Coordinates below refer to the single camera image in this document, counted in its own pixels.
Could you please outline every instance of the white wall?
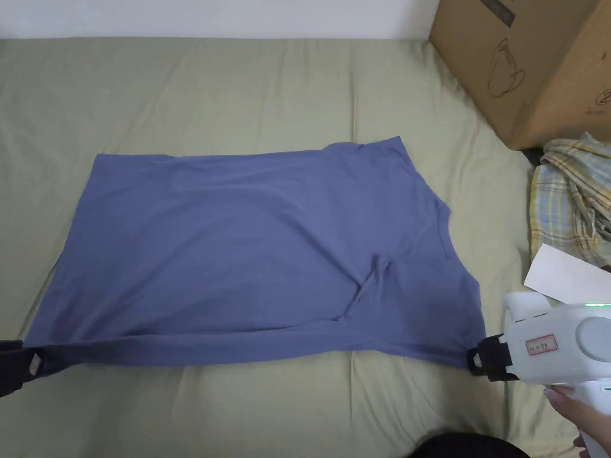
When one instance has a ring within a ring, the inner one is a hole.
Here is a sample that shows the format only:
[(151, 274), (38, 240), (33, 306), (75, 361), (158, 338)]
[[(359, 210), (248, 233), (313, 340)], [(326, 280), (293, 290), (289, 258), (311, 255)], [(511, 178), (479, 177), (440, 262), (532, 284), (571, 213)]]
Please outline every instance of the white wall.
[(0, 0), (0, 37), (428, 38), (439, 0)]

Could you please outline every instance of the white handheld device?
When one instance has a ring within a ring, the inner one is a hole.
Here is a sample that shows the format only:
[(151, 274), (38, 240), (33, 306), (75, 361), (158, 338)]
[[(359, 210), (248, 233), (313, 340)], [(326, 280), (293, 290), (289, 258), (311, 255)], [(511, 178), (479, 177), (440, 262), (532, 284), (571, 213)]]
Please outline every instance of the white handheld device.
[[(542, 294), (511, 293), (505, 306), (511, 325), (469, 351), (471, 373), (490, 381), (569, 385), (573, 398), (611, 415), (611, 304), (552, 308)], [(591, 458), (611, 458), (582, 435)]]

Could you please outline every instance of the printed cup drawing on box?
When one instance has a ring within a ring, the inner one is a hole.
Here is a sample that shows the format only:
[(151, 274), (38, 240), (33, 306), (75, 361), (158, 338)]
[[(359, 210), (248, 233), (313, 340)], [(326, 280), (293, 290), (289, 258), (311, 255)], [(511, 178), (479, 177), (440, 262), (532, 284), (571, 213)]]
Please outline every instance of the printed cup drawing on box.
[(524, 76), (526, 73), (518, 69), (505, 38), (492, 52), (488, 70), (488, 93), (495, 98), (503, 97), (517, 89), (524, 81)]

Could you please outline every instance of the white paper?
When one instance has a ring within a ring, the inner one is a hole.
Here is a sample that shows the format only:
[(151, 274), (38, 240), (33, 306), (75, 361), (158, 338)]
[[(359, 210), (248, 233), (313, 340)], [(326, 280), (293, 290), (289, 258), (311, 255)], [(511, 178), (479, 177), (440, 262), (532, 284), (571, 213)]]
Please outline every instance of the white paper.
[(565, 304), (611, 304), (611, 274), (549, 245), (537, 252), (524, 286)]

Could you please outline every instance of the finger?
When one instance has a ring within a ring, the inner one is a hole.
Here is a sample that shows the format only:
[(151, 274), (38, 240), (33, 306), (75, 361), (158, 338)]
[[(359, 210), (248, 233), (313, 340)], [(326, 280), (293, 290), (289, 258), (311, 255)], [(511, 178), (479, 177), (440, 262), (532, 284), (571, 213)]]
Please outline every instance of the finger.
[(557, 390), (545, 390), (544, 393), (554, 410), (572, 421), (578, 430), (584, 431), (603, 446), (609, 444), (611, 416), (603, 415), (589, 405), (571, 399)]
[(584, 438), (581, 436), (581, 434), (579, 435), (579, 437), (577, 437), (574, 441), (573, 441), (573, 445), (575, 447), (579, 447), (579, 448), (585, 448), (585, 440)]
[(565, 396), (569, 396), (575, 392), (574, 387), (569, 387), (566, 385), (552, 385), (550, 387), (551, 390), (557, 391), (558, 393), (564, 394)]

